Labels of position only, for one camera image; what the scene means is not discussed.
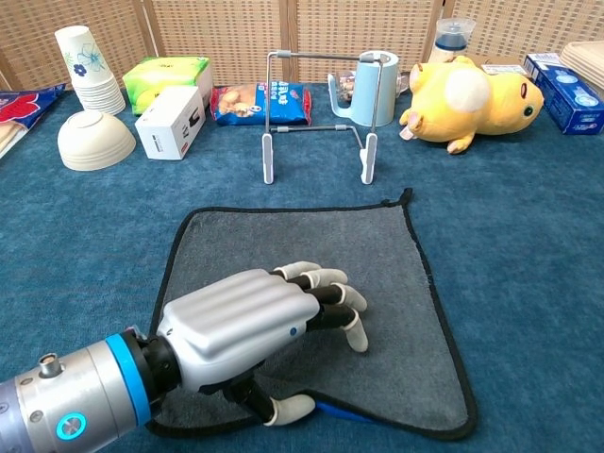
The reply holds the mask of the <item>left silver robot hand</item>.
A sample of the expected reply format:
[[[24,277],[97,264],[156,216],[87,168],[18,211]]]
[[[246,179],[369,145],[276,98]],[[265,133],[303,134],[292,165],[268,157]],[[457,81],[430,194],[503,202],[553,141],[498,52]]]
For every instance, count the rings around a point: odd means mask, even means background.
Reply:
[[[310,414],[307,394],[275,399],[253,371],[305,333],[337,328],[358,353],[368,348],[361,313],[367,301],[347,274],[310,261],[241,271],[168,302],[158,335],[174,354],[177,385],[221,391],[265,426],[289,425]]]

